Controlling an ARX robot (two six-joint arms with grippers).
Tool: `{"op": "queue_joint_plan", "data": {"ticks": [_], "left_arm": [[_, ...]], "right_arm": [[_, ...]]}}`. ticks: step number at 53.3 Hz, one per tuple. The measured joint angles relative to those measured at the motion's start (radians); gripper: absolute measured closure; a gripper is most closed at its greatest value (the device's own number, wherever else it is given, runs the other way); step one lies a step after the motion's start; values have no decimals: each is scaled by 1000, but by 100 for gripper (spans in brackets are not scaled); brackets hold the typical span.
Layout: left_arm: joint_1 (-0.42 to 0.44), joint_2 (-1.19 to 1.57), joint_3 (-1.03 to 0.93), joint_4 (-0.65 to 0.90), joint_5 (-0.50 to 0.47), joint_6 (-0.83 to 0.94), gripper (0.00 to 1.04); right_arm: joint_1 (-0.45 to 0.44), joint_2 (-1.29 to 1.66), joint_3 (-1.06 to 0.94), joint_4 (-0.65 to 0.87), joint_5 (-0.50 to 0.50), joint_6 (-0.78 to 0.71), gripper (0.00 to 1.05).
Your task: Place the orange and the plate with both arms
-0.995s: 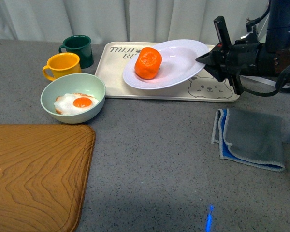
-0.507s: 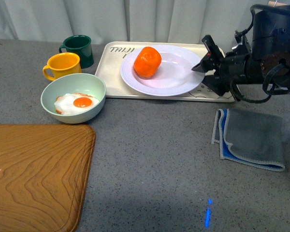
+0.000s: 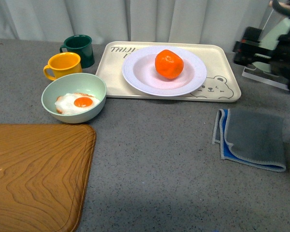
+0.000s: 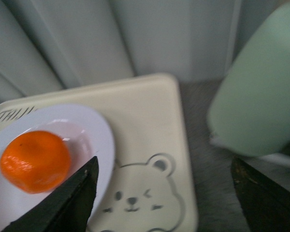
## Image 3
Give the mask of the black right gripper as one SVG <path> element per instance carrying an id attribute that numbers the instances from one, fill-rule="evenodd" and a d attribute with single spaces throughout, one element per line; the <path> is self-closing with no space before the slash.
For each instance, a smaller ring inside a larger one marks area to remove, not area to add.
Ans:
<path id="1" fill-rule="evenodd" d="M 247 27 L 241 41 L 234 45 L 234 63 L 247 66 L 254 62 L 270 65 L 270 71 L 288 80 L 287 87 L 290 91 L 290 30 L 287 34 L 278 37 L 275 49 L 270 50 L 259 46 L 261 29 Z"/>

